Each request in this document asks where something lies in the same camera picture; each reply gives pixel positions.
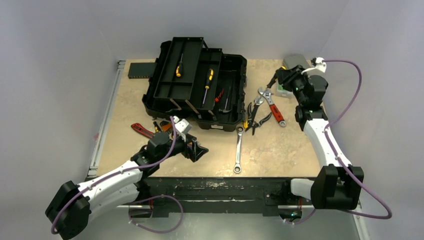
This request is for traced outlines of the black yellow phillips screwdriver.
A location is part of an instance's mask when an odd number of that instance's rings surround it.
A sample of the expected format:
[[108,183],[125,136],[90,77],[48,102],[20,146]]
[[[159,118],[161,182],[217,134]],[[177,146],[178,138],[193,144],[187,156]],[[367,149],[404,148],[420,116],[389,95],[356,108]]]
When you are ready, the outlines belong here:
[[204,96],[203,96],[202,105],[201,105],[202,107],[205,104],[206,97],[207,97],[207,94],[208,94],[208,90],[210,89],[210,85],[211,85],[211,82],[213,80],[213,76],[214,76],[214,70],[212,68],[209,68],[208,71],[207,71],[207,75],[206,75],[206,84],[204,86],[205,91],[204,91]]

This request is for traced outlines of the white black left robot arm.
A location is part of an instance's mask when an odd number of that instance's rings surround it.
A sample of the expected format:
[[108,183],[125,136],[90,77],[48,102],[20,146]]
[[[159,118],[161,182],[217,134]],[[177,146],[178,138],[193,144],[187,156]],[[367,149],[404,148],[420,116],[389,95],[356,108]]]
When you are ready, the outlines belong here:
[[119,205],[150,201],[144,179],[155,173],[160,164],[181,154],[192,162],[198,161],[209,149],[199,145],[196,137],[178,134],[171,138],[167,132],[152,135],[147,144],[118,168],[92,180],[63,183],[45,210],[51,222],[51,233],[70,240],[101,214]]

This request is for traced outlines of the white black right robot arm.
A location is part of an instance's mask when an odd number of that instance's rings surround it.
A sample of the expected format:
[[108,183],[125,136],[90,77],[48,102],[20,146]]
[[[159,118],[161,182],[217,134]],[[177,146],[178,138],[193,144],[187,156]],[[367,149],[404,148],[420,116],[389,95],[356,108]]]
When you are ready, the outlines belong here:
[[275,76],[297,100],[296,122],[311,142],[321,166],[313,180],[291,179],[280,191],[282,200],[292,204],[302,197],[310,200],[316,209],[354,210],[359,202],[364,171],[359,166],[352,166],[331,132],[322,107],[327,80],[320,75],[306,74],[300,65],[292,69],[279,68]]

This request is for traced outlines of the black plastic toolbox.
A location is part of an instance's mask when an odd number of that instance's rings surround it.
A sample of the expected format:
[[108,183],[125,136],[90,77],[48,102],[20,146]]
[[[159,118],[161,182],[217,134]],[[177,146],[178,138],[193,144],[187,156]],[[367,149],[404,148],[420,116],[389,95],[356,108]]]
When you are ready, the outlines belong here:
[[[176,77],[181,53],[183,74]],[[149,78],[149,86],[141,99],[149,116],[192,118],[203,130],[226,132],[235,131],[244,120],[248,63],[244,56],[208,47],[202,37],[174,37],[161,43],[155,63],[154,74]],[[213,69],[214,74],[202,106],[208,69]],[[230,86],[230,112],[219,113],[219,109],[224,108]],[[222,88],[224,94],[216,103],[215,97]]]

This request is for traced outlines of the steel claw hammer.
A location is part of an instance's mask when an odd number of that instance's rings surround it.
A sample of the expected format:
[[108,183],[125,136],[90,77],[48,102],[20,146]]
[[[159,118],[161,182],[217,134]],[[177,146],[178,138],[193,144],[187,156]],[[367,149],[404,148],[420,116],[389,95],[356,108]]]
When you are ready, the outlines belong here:
[[218,110],[218,112],[220,114],[227,114],[227,113],[229,113],[231,111],[229,109],[229,104],[230,104],[230,98],[231,98],[231,95],[232,95],[232,90],[233,90],[233,87],[230,86],[228,88],[227,93],[226,93],[226,96],[225,96],[225,105],[224,105],[224,108]]

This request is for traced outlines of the short black yellow screwdriver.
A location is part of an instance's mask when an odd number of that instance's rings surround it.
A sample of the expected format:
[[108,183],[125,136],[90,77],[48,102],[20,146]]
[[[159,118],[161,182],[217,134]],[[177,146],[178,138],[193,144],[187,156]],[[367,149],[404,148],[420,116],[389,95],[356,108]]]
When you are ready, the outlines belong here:
[[177,67],[176,67],[176,70],[175,70],[175,76],[178,77],[178,78],[180,78],[183,75],[183,72],[184,72],[183,56],[184,56],[184,54],[181,53],[180,59],[178,61],[178,64],[177,64]]

